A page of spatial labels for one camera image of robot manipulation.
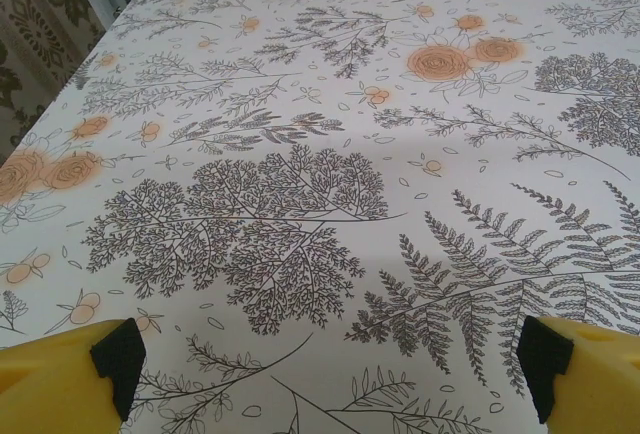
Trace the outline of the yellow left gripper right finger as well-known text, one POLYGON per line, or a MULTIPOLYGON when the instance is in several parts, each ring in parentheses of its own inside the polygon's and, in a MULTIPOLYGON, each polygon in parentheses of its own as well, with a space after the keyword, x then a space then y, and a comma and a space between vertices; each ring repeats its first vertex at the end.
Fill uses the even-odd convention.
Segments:
POLYGON ((516 354, 548 434, 640 434, 640 336, 528 316, 516 354))

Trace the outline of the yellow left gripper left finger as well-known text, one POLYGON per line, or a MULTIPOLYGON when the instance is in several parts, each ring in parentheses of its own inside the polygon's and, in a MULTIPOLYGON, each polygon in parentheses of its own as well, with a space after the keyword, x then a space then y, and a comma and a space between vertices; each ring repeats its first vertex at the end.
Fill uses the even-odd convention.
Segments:
POLYGON ((118 434, 145 358, 132 318, 0 350, 0 434, 118 434))

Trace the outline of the floral table cover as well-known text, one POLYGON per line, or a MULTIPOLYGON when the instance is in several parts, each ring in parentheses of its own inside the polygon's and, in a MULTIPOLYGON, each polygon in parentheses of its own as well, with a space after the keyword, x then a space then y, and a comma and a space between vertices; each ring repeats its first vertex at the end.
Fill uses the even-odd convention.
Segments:
POLYGON ((116 318, 119 434, 546 434, 640 334, 640 0, 132 0, 0 167, 0 352, 116 318))

